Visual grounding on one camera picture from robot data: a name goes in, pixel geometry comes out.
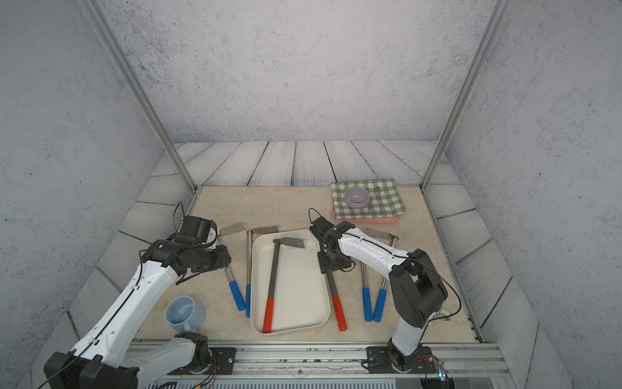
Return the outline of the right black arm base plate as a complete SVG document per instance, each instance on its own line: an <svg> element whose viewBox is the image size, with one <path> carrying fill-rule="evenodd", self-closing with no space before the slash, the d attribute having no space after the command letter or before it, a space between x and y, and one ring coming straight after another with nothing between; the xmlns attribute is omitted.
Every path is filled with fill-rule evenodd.
<svg viewBox="0 0 622 389"><path fill-rule="evenodd" d="M425 346L408 356L393 347L370 346L361 366L371 374L434 374L437 372L437 358L431 348Z"/></svg>

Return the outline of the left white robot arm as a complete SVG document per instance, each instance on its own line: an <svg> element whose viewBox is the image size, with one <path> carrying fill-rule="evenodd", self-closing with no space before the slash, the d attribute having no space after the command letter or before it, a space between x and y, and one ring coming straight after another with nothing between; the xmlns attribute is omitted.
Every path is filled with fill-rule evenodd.
<svg viewBox="0 0 622 389"><path fill-rule="evenodd" d="M54 353L44 366L51 388L144 388L161 377L188 369L193 374L216 372L207 337L188 324L181 334L144 357L126 352L144 320L175 282L228 267L224 245L206 247L158 240L144 252L126 288L94 327L69 352Z"/></svg>

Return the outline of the white rectangular storage tray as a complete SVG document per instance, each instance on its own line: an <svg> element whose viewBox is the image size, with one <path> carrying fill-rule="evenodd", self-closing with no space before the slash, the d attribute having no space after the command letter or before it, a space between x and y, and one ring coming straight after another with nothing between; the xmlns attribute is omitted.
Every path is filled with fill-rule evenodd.
<svg viewBox="0 0 622 389"><path fill-rule="evenodd" d="M280 246L275 278L273 322L270 333L263 331L271 280L275 240L295 238L304 248ZM330 318L331 303L326 277L317 260L319 244L309 230L264 234L252 246L250 325L261 336L277 336L322 327Z"/></svg>

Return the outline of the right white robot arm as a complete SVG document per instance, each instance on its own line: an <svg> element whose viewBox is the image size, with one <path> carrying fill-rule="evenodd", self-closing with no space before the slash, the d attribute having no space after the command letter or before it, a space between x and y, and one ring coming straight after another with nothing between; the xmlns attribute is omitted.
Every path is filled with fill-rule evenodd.
<svg viewBox="0 0 622 389"><path fill-rule="evenodd" d="M322 273L346 271L357 260L389 281L400 317L389 349L398 360L414 358L427 326L448 298L445 280L429 255L420 249L408 252L394 248L346 221L334 225L319 217L309 230L319 243L317 258Z"/></svg>

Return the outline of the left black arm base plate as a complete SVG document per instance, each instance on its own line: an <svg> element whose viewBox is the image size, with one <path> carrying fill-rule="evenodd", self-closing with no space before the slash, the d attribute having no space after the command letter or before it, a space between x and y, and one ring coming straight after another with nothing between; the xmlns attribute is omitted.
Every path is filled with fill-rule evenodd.
<svg viewBox="0 0 622 389"><path fill-rule="evenodd" d="M207 355L194 359L188 366L183 366L169 375L231 375L236 361L237 349L233 347L210 348Z"/></svg>

